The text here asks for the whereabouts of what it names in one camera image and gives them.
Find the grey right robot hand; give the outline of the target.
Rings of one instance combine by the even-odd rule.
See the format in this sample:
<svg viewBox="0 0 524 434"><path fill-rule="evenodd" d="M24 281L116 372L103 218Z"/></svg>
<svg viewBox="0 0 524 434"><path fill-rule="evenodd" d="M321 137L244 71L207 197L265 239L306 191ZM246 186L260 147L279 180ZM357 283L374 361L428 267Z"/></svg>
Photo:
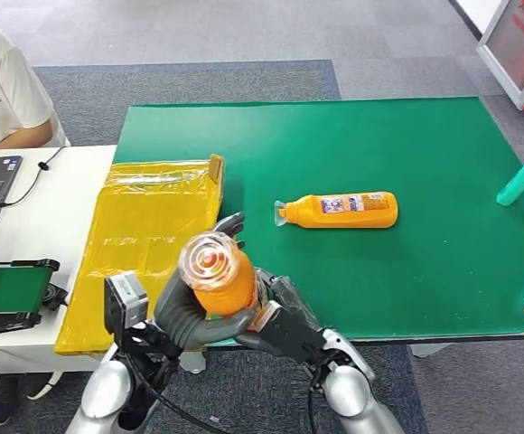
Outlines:
<svg viewBox="0 0 524 434"><path fill-rule="evenodd" d="M318 365L324 357L322 327L287 276L256 268L257 282L268 296L252 330L236 338L242 346L285 356L297 364Z"/></svg>

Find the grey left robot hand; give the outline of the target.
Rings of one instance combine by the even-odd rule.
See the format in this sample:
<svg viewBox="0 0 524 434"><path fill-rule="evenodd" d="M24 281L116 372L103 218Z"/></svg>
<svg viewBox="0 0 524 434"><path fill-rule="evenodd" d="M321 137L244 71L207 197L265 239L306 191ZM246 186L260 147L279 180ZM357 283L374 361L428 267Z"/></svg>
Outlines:
<svg viewBox="0 0 524 434"><path fill-rule="evenodd" d="M234 239L244 220L236 212L184 245L156 301L154 323L182 350L251 330L257 296L254 269L242 242Z"/></svg>

